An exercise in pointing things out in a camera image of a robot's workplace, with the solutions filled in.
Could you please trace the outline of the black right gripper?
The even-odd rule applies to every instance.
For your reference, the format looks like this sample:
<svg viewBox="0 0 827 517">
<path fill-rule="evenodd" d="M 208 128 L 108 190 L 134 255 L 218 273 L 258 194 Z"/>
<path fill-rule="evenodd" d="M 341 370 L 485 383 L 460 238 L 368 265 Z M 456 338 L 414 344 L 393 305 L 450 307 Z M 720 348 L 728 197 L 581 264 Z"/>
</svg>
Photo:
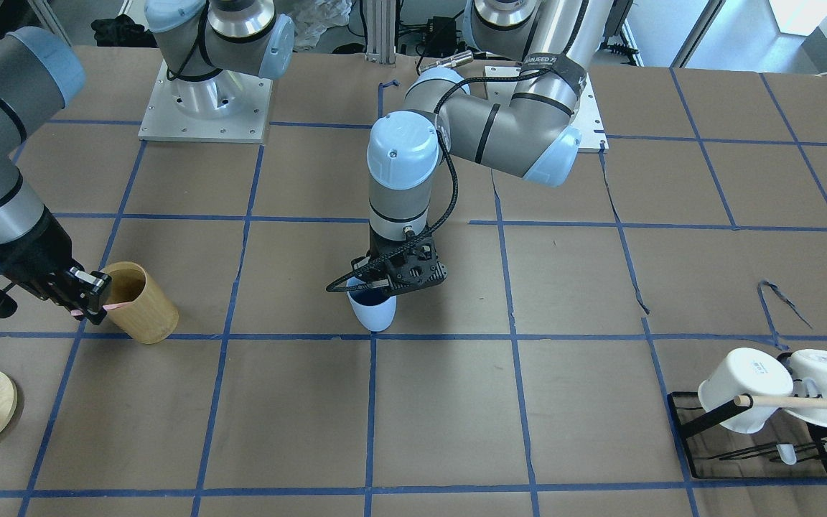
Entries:
<svg viewBox="0 0 827 517">
<path fill-rule="evenodd" d="M 99 325 L 106 318 L 104 304 L 112 278 L 104 271 L 87 272 L 76 265 L 71 239 L 50 212 L 43 213 L 25 236 L 0 244 L 0 277 L 64 307 L 76 320 Z M 0 289 L 0 318 L 11 317 L 16 310 L 17 303 Z"/>
</svg>

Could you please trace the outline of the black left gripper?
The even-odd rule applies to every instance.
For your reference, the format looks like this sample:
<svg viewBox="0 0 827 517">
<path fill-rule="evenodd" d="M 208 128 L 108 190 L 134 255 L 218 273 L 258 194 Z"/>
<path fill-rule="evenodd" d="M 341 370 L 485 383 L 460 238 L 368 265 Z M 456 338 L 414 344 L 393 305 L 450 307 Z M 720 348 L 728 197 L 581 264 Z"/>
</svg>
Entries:
<svg viewBox="0 0 827 517">
<path fill-rule="evenodd" d="M 387 261 L 374 268 L 365 269 L 371 261 L 382 255 L 394 253 L 403 246 L 401 241 L 370 234 L 370 251 L 351 261 L 355 277 L 366 284 L 376 284 L 384 295 L 400 295 L 442 284 L 447 278 L 447 269 L 439 260 L 432 236 L 418 242 L 413 248 L 394 254 Z"/>
</svg>

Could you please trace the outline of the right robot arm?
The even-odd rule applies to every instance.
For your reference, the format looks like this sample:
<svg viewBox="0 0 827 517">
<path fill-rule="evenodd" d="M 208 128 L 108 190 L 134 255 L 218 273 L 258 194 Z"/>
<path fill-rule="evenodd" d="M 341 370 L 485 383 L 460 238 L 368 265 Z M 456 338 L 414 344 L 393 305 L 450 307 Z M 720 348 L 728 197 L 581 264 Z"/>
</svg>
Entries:
<svg viewBox="0 0 827 517">
<path fill-rule="evenodd" d="M 295 23 L 271 1 L 148 1 L 144 16 L 167 80 L 186 91 L 223 73 L 281 78 L 294 49 Z M 73 258 L 68 233 L 10 158 L 83 85 L 78 56 L 48 30 L 20 27 L 0 39 L 0 277 L 97 325 L 111 276 Z M 0 289 L 0 318 L 16 308 Z"/>
</svg>

